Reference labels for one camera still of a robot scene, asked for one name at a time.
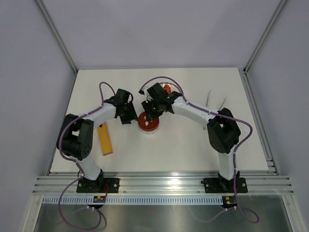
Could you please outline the metal food tongs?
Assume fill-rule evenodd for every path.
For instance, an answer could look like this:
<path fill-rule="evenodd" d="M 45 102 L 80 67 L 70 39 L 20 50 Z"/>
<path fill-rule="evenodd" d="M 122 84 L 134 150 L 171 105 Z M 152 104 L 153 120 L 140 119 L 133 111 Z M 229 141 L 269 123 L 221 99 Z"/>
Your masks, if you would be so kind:
<path fill-rule="evenodd" d="M 221 110 L 226 102 L 227 95 L 210 90 L 206 98 L 206 107 Z"/>

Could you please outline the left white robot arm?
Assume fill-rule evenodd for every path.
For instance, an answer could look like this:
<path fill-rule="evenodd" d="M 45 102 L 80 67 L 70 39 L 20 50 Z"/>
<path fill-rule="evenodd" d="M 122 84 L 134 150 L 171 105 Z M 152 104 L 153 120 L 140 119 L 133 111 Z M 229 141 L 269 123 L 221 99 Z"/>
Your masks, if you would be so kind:
<path fill-rule="evenodd" d="M 120 118 L 123 125 L 138 119 L 130 92 L 119 88 L 95 109 L 64 118 L 56 147 L 62 158 L 74 162 L 79 169 L 78 193 L 118 192 L 119 179 L 104 178 L 104 172 L 91 155 L 94 130 L 113 118 Z"/>

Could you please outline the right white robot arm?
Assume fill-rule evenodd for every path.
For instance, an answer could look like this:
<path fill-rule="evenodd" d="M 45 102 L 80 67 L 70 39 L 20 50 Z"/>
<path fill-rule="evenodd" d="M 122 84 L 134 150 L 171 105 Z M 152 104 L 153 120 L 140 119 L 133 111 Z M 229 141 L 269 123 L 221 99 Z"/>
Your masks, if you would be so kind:
<path fill-rule="evenodd" d="M 211 112 L 206 106 L 193 106 L 183 95 L 183 91 L 167 92 L 161 84 L 143 86 L 139 90 L 146 97 L 142 107 L 148 120 L 159 118 L 164 112 L 184 116 L 200 125 L 208 133 L 211 147 L 218 152 L 219 173 L 208 185 L 220 192 L 232 192 L 239 177 L 233 149 L 241 135 L 230 110 Z"/>

